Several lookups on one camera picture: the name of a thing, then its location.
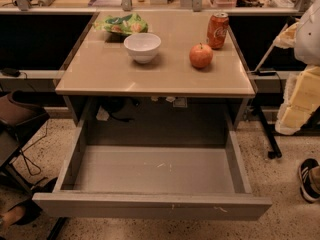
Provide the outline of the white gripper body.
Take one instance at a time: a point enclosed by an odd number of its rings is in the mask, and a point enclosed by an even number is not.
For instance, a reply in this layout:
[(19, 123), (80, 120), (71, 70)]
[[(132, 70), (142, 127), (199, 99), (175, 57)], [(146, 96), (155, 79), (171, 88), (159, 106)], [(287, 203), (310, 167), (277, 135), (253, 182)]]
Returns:
[(300, 18), (296, 29), (295, 58), (305, 64), (320, 65), (320, 0)]

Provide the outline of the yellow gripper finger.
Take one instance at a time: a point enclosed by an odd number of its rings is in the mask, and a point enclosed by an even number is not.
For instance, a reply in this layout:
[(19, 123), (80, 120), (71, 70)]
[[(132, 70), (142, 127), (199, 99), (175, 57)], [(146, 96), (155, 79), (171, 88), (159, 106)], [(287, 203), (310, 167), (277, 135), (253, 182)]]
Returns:
[(293, 135), (320, 107), (320, 67), (308, 65), (300, 73), (290, 73), (286, 81), (275, 130)]
[(282, 49), (294, 48), (296, 44), (297, 26), (297, 22), (285, 26), (285, 28), (274, 39), (273, 44)]

